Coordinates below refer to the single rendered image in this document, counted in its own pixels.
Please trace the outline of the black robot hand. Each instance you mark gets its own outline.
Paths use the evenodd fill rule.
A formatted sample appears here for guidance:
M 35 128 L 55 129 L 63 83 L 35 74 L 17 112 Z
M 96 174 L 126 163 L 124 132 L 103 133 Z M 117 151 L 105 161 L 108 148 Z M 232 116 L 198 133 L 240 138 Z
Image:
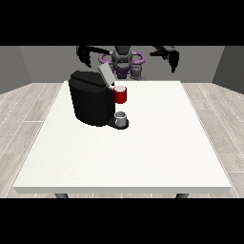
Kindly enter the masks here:
M 150 56 L 161 57 L 164 60 L 168 60 L 171 66 L 172 72 L 175 72 L 179 63 L 179 51 L 174 46 L 154 46 L 155 51 L 150 53 Z
M 110 52 L 104 49 L 100 49 L 97 47 L 92 46 L 77 46 L 76 47 L 76 55 L 78 56 L 79 60 L 85 64 L 88 68 L 90 68 L 91 65 L 91 53 L 100 53 L 100 54 L 107 54 L 109 55 Z

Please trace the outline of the pale grey machine lid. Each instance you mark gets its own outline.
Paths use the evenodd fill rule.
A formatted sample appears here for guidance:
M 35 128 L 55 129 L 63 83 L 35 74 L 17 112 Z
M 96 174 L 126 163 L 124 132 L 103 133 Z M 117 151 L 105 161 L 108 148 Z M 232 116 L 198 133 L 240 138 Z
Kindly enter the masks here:
M 116 80 L 108 63 L 104 63 L 98 67 L 106 85 L 110 87 Z

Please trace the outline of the small grey coffee pod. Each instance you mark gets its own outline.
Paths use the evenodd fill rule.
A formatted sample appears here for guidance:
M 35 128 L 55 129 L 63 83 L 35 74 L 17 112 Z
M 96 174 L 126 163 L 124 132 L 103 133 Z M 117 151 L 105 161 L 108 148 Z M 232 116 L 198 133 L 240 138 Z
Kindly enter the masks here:
M 142 66 L 141 65 L 132 65 L 131 67 L 131 78 L 139 80 L 141 78 Z

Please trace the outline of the black coffee machine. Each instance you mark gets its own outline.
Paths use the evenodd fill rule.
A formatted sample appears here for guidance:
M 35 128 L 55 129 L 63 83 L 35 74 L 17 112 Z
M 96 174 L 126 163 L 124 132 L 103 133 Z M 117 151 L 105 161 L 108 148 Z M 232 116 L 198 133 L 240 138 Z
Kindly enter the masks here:
M 129 120 L 123 127 L 115 125 L 114 94 L 112 84 L 108 87 L 99 72 L 75 71 L 69 80 L 71 101 L 75 116 L 81 122 L 96 126 L 111 126 L 118 130 L 129 127 Z

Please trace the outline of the red pod holder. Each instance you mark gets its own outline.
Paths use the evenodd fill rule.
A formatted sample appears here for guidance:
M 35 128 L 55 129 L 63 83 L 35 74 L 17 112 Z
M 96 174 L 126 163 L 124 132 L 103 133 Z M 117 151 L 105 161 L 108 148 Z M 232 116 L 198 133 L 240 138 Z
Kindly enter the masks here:
M 115 103 L 123 104 L 127 101 L 127 88 L 125 86 L 115 86 L 113 94 Z

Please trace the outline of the small grey cup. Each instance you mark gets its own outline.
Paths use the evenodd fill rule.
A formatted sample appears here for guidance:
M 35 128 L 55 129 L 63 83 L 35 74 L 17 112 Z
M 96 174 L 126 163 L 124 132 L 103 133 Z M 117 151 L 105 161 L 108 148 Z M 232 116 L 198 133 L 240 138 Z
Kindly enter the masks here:
M 127 115 L 124 112 L 117 112 L 114 115 L 115 125 L 118 127 L 123 127 L 127 123 Z

